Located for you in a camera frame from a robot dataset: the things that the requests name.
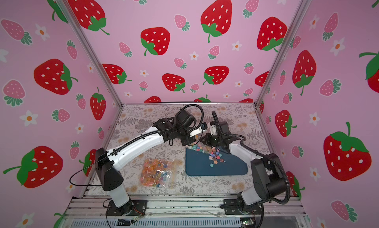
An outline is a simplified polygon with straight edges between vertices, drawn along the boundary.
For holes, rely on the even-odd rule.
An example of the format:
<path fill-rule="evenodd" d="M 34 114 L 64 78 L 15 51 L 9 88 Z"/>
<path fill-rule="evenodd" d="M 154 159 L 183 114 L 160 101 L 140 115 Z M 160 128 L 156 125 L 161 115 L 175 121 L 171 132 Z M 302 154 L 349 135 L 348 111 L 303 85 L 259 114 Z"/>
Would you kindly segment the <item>ziploc bag of lollipops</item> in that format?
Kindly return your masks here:
<path fill-rule="evenodd" d="M 140 183 L 145 187 L 171 189 L 174 184 L 174 160 L 145 159 Z"/>

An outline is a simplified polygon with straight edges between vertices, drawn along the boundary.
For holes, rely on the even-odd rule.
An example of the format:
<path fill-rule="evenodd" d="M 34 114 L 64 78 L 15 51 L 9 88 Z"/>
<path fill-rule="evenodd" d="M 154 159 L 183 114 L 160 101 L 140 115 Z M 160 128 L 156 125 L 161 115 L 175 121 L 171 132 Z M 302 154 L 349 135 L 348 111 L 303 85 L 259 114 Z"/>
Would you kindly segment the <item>ziploc bag of star candies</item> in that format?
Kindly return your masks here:
<path fill-rule="evenodd" d="M 212 153 L 212 147 L 204 145 L 201 142 L 198 142 L 196 145 L 188 146 L 187 149 L 208 155 Z"/>

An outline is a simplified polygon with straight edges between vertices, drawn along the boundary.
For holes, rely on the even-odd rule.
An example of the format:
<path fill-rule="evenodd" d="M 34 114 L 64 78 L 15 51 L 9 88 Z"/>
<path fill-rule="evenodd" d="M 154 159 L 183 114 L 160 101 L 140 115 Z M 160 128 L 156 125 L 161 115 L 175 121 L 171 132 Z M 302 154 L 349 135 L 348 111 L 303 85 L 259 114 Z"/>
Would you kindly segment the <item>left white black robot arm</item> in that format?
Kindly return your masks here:
<path fill-rule="evenodd" d="M 147 150 L 179 139 L 183 146 L 189 146 L 196 141 L 196 135 L 202 135 L 207 130 L 203 121 L 202 107 L 190 104 L 183 107 L 175 116 L 162 118 L 141 135 L 114 149 L 100 148 L 95 154 L 95 171 L 103 191 L 108 192 L 116 208 L 130 209 L 133 202 L 125 186 L 120 170 L 133 159 Z"/>

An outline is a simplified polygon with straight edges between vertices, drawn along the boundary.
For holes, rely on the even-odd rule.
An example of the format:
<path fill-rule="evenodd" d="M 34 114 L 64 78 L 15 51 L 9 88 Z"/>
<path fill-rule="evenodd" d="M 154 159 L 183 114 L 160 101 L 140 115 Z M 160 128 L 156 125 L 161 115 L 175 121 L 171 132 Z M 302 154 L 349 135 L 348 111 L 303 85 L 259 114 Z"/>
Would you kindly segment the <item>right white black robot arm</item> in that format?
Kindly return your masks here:
<path fill-rule="evenodd" d="M 231 134 L 226 122 L 210 122 L 210 132 L 200 141 L 234 155 L 251 166 L 253 186 L 237 195 L 236 206 L 242 212 L 265 202 L 285 205 L 291 196 L 290 182 L 276 154 L 263 154 L 245 144 L 247 138 Z"/>

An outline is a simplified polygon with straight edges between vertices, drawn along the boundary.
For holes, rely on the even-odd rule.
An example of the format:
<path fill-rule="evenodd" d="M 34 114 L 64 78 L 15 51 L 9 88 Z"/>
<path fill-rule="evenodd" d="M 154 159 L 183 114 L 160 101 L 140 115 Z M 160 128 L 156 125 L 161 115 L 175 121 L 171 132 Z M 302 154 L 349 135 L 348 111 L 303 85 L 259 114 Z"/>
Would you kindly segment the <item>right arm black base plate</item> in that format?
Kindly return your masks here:
<path fill-rule="evenodd" d="M 240 198 L 224 199 L 220 208 L 226 215 L 261 215 L 263 212 L 261 204 L 246 205 Z"/>

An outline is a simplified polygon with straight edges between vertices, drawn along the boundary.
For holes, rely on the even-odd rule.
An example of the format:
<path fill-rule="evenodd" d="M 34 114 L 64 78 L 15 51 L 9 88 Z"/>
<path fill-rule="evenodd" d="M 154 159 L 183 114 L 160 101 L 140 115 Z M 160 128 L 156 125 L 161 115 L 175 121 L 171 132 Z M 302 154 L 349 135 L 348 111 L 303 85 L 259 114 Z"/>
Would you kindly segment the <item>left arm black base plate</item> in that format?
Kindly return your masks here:
<path fill-rule="evenodd" d="M 147 209 L 147 200 L 130 200 L 122 207 L 116 207 L 111 200 L 107 207 L 107 216 L 144 216 Z"/>

